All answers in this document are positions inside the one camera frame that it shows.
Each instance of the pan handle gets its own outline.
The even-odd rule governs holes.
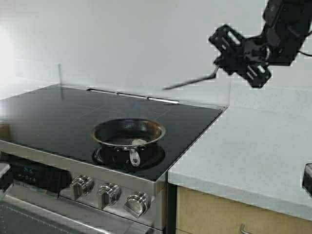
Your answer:
[[[140,155],[138,154],[136,149],[130,149],[130,162],[132,166],[138,167],[141,163]]]

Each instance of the silver knob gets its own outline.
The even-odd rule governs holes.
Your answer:
[[[139,218],[147,212],[151,206],[150,197],[142,192],[135,192],[127,198],[124,209],[129,211],[133,216]]]
[[[114,205],[121,195],[121,188],[115,184],[104,184],[97,191],[97,204],[99,209]]]
[[[86,175],[80,175],[73,179],[70,184],[72,198],[77,200],[81,196],[86,196],[94,186],[92,178]]]

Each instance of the wooden cabinet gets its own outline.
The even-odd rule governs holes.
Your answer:
[[[177,234],[312,233],[311,221],[182,187],[177,196]]]

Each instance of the kitchen counter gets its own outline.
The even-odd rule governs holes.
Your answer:
[[[312,198],[301,187],[312,163],[312,95],[302,102],[291,93],[293,108],[277,112],[230,106],[170,169],[169,182],[312,220]]]

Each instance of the electric stove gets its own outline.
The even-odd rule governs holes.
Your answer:
[[[67,171],[72,183],[58,191],[61,197],[166,232],[174,204],[167,171],[221,113],[53,85],[0,101],[0,151]],[[144,152],[139,168],[127,163],[128,154],[109,149],[108,158],[96,160],[104,149],[92,138],[92,129],[119,118],[149,119],[166,128],[157,145]],[[141,210],[135,210],[137,203]]]

